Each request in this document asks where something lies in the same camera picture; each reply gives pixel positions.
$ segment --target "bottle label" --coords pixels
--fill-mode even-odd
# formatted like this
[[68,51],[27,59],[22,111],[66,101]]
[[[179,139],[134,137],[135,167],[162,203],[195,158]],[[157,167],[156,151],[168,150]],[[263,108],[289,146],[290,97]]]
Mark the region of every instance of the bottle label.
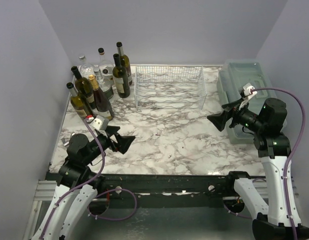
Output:
[[133,81],[133,76],[131,74],[130,64],[125,69],[126,69],[126,74],[128,75],[128,81],[129,83],[131,83]]
[[92,93],[92,94],[91,94],[90,96],[88,96],[86,99],[88,100],[88,102],[89,102],[90,104],[92,104],[92,103],[95,101],[95,99],[94,99],[94,94]]
[[117,78],[117,77],[113,76],[113,80],[114,80],[115,87],[116,87],[116,90],[118,91],[118,93],[124,94],[125,93],[124,79],[122,77]]
[[109,120],[112,119],[110,111],[104,111],[104,112],[98,111],[98,115],[100,115],[100,116],[102,116],[104,118],[107,118]]
[[82,117],[82,118],[84,118],[84,117],[87,116],[86,111],[85,111],[84,109],[81,109],[81,110],[76,109],[75,111],[76,111],[76,113],[77,113],[80,117]]
[[114,96],[113,87],[110,86],[110,88],[107,91],[105,91],[104,94],[107,99],[112,99],[112,97]]

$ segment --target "screw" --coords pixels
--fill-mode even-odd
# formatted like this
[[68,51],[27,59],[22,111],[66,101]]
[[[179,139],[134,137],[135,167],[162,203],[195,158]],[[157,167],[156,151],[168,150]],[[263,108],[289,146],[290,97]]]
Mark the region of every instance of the screw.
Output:
[[209,190],[210,192],[213,193],[213,192],[216,190],[216,188],[215,188],[215,186],[210,185],[210,186],[208,187],[208,190]]

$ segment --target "cable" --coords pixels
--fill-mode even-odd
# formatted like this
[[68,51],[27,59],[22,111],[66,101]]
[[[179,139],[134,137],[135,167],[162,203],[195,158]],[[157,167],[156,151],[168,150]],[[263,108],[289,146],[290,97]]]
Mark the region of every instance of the cable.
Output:
[[[262,178],[262,177],[257,177],[255,179],[253,179],[252,182],[254,183],[254,182],[258,181],[258,180],[267,182],[266,179]],[[240,217],[240,218],[244,218],[244,219],[252,219],[250,216],[245,216],[245,215],[242,215],[240,213],[236,213],[236,212],[233,212],[233,211],[229,210],[229,208],[227,208],[227,206],[225,204],[223,204],[223,207],[227,210],[227,212],[229,214],[235,215],[236,217]]]
[[254,135],[252,132],[247,132],[245,131],[245,127],[243,126],[242,129],[241,129],[245,134],[251,134],[251,135]]
[[[287,211],[288,211],[289,216],[292,216],[291,203],[290,203],[289,190],[288,190],[288,178],[287,178],[288,166],[289,166],[289,163],[290,163],[293,155],[295,154],[297,147],[298,147],[298,145],[301,141],[301,138],[304,134],[305,125],[306,125],[306,111],[305,111],[305,108],[304,108],[303,104],[301,103],[300,99],[296,95],[294,95],[292,92],[289,92],[285,89],[281,89],[281,88],[278,88],[278,87],[262,87],[262,88],[256,88],[256,89],[251,90],[251,93],[256,92],[256,91],[261,91],[261,90],[275,90],[275,91],[279,91],[279,92],[289,94],[290,96],[292,96],[298,102],[298,104],[301,108],[302,122],[301,122],[300,132],[299,132],[299,135],[296,139],[295,145],[293,146],[293,148],[291,150],[291,153],[289,154],[287,160],[285,161],[284,169],[283,169],[283,186],[284,186],[285,203],[286,203],[286,206],[287,206]],[[295,222],[291,217],[289,219],[290,219],[290,223],[291,223],[291,227],[292,227],[293,238],[294,238],[294,240],[298,240]]]
[[51,212],[50,212],[50,214],[49,214],[49,216],[48,216],[48,218],[47,218],[47,220],[46,220],[46,222],[45,222],[45,225],[44,225],[44,227],[43,227],[43,229],[42,229],[42,232],[41,232],[41,234],[40,234],[40,236],[39,236],[39,239],[40,239],[40,240],[43,239],[43,237],[44,237],[44,235],[45,235],[45,232],[46,232],[46,230],[47,230],[47,228],[48,228],[48,225],[49,225],[49,223],[50,223],[50,221],[51,221],[51,219],[52,219],[52,217],[53,217],[53,215],[54,215],[54,213],[55,213],[57,207],[58,207],[59,204],[61,203],[61,201],[62,201],[67,195],[69,195],[70,193],[72,193],[73,191],[82,188],[84,185],[89,184],[89,183],[91,183],[92,181],[94,181],[96,178],[98,178],[98,177],[101,175],[101,172],[103,171],[103,169],[104,169],[104,167],[105,167],[105,152],[104,152],[104,150],[103,150],[103,147],[102,147],[100,141],[98,140],[98,138],[96,137],[95,133],[92,131],[92,129],[91,129],[90,126],[88,125],[88,123],[87,123],[87,118],[85,118],[85,119],[83,120],[83,123],[84,123],[84,125],[86,126],[86,128],[88,129],[88,131],[91,133],[91,135],[93,136],[94,140],[96,141],[96,143],[97,143],[97,145],[98,145],[98,147],[99,147],[99,149],[100,149],[100,151],[101,151],[102,166],[101,166],[99,172],[98,172],[95,176],[93,176],[93,177],[92,177],[91,179],[89,179],[88,181],[85,181],[84,183],[82,183],[82,184],[80,184],[80,185],[78,185],[78,186],[76,186],[76,187],[70,189],[69,191],[67,191],[65,194],[63,194],[63,195],[55,202],[54,207],[53,207],[53,209],[51,210]]
[[[103,193],[97,195],[95,198],[98,198],[102,195],[105,195],[107,193],[111,193],[111,192],[115,192],[115,191],[119,191],[118,189],[111,189],[111,190],[108,190],[108,191],[104,191]],[[135,213],[136,213],[136,210],[137,210],[137,198],[136,196],[134,195],[134,193],[128,189],[124,189],[124,188],[120,188],[120,191],[124,191],[124,192],[128,192],[130,193],[132,196],[133,196],[133,199],[134,199],[134,208],[133,208],[133,211],[128,215],[128,216],[125,216],[125,217],[122,217],[122,218],[110,218],[110,217],[105,217],[105,216],[98,216],[98,215],[93,215],[89,209],[89,206],[88,206],[88,211],[89,211],[89,216],[93,216],[95,217],[96,219],[103,219],[103,220],[108,220],[108,221],[122,221],[122,220],[126,220],[128,218],[131,218]]]
[[243,219],[251,219],[250,216],[245,216],[245,215],[241,215],[240,213],[230,211],[229,208],[227,208],[225,204],[223,204],[223,207],[227,210],[229,214],[235,215],[236,217],[243,218]]

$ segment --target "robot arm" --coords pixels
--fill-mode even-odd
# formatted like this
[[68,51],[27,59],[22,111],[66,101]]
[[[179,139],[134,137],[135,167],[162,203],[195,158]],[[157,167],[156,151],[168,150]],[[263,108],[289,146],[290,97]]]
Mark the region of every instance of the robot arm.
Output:
[[[100,144],[103,150],[110,148],[114,152],[126,153],[134,136],[121,136],[118,134],[120,127],[108,126],[108,120],[97,116],[90,125],[96,130]],[[115,136],[116,142],[110,139]],[[66,240],[69,239],[78,220],[87,209],[89,203],[99,193],[106,190],[104,177],[101,175],[81,189],[69,193],[56,206],[57,200],[67,193],[70,189],[84,184],[92,179],[96,173],[88,167],[96,157],[101,154],[95,140],[89,142],[84,134],[74,134],[71,136],[67,148],[68,156],[59,170],[59,179],[55,188],[52,202],[48,211],[35,235],[31,240],[41,240],[40,236],[44,231],[44,226],[48,222],[47,229],[44,231],[43,240]]]
[[286,104],[277,98],[265,100],[258,114],[248,110],[253,86],[247,84],[240,92],[242,98],[222,105],[223,112],[207,116],[219,131],[232,119],[230,128],[242,125],[254,133],[254,146],[264,168],[267,180],[269,206],[256,191],[249,175],[230,172],[229,187],[238,193],[253,219],[252,230],[256,240],[293,239],[292,218],[299,240],[309,239],[309,228],[301,225],[293,194],[290,165],[287,170],[288,195],[292,215],[288,214],[284,190],[284,166],[291,153],[288,138],[281,133],[287,116]]

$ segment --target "wine bottle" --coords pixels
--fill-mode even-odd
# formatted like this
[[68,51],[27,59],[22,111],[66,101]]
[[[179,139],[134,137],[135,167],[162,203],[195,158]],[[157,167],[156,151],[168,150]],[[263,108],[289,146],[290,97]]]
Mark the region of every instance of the wine bottle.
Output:
[[89,76],[89,81],[93,88],[93,96],[96,104],[96,109],[98,110],[98,114],[111,121],[114,118],[114,111],[111,107],[109,99],[99,87],[97,79],[94,75]]
[[88,100],[90,106],[92,109],[96,108],[96,103],[94,99],[94,91],[93,86],[89,82],[88,79],[85,77],[82,77],[78,68],[76,66],[73,66],[71,68],[71,71],[73,72],[76,80],[74,82],[75,88],[78,90],[79,93],[82,93],[86,99]]
[[119,54],[113,55],[115,67],[112,70],[113,80],[120,98],[127,98],[130,95],[130,86],[126,68],[121,66]]
[[114,96],[114,90],[111,86],[110,80],[108,78],[103,78],[100,68],[98,66],[95,66],[93,68],[93,72],[95,74],[95,78],[99,84],[99,87],[104,92],[107,99],[112,99],[112,97]]
[[77,92],[73,83],[68,82],[66,84],[66,87],[69,89],[71,97],[70,97],[70,103],[73,106],[76,113],[82,118],[85,119],[88,115],[94,116],[94,112],[91,109],[91,106],[86,99],[86,97],[80,93]]
[[114,85],[114,79],[113,79],[113,69],[114,69],[114,64],[105,58],[105,50],[100,47],[98,49],[99,57],[100,57],[100,62],[98,64],[102,75],[105,79],[109,79],[111,82],[111,85]]
[[128,75],[129,85],[133,84],[133,76],[131,74],[131,67],[129,57],[124,54],[123,44],[118,41],[116,43],[116,48],[118,49],[118,54],[120,55],[121,65],[125,67],[126,74]]
[[81,62],[81,66],[79,67],[79,72],[84,78],[88,78],[89,75],[94,75],[94,66],[87,62],[86,56],[84,54],[79,54],[79,60]]

